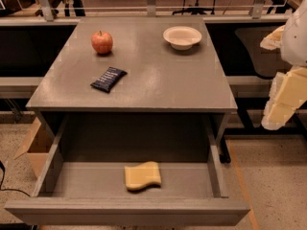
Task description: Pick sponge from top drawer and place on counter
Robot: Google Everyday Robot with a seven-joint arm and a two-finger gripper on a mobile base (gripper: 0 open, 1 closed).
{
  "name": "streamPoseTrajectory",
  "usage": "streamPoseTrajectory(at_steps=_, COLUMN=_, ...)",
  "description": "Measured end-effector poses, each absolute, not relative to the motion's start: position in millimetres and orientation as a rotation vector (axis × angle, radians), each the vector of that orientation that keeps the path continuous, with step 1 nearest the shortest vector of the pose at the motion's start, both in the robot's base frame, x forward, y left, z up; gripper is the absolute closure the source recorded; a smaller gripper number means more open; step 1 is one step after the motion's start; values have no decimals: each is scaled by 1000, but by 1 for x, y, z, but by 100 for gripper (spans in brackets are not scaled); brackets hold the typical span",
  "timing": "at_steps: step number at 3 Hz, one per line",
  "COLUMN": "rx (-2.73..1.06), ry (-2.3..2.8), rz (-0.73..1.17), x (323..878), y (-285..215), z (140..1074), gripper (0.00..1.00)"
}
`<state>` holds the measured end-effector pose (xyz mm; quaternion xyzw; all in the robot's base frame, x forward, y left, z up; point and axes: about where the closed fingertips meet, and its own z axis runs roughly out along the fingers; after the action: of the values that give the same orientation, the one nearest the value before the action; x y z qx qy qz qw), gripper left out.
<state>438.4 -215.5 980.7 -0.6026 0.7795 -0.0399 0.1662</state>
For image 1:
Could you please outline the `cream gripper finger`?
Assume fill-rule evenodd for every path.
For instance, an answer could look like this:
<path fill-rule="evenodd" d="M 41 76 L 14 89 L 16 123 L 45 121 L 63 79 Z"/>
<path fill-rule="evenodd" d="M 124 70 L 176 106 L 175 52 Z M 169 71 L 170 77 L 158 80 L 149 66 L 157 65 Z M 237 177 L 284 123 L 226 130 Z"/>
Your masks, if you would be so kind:
<path fill-rule="evenodd" d="M 260 47 L 267 50 L 275 50 L 281 47 L 281 38 L 284 32 L 285 26 L 280 26 L 272 33 L 268 34 L 260 42 Z"/>
<path fill-rule="evenodd" d="M 307 68 L 294 66 L 286 74 L 278 72 L 272 80 L 261 125 L 278 130 L 307 101 Z"/>

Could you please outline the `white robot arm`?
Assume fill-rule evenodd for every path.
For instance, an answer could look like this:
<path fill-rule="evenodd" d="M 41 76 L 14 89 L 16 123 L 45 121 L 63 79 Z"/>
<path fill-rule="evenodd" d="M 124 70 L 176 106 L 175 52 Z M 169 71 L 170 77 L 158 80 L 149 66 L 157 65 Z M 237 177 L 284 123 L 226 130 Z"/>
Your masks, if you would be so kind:
<path fill-rule="evenodd" d="M 283 26 L 264 37 L 260 46 L 279 48 L 281 58 L 292 65 L 286 74 L 277 72 L 273 78 L 261 121 L 263 128 L 278 130 L 307 101 L 307 0 Z"/>

